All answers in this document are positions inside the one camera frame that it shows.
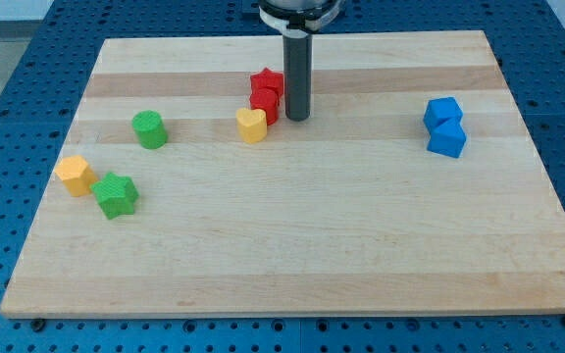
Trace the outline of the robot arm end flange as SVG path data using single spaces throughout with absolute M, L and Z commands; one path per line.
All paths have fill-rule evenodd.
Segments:
M 269 27 L 288 37 L 313 34 L 332 23 L 345 0 L 259 0 L 259 16 Z

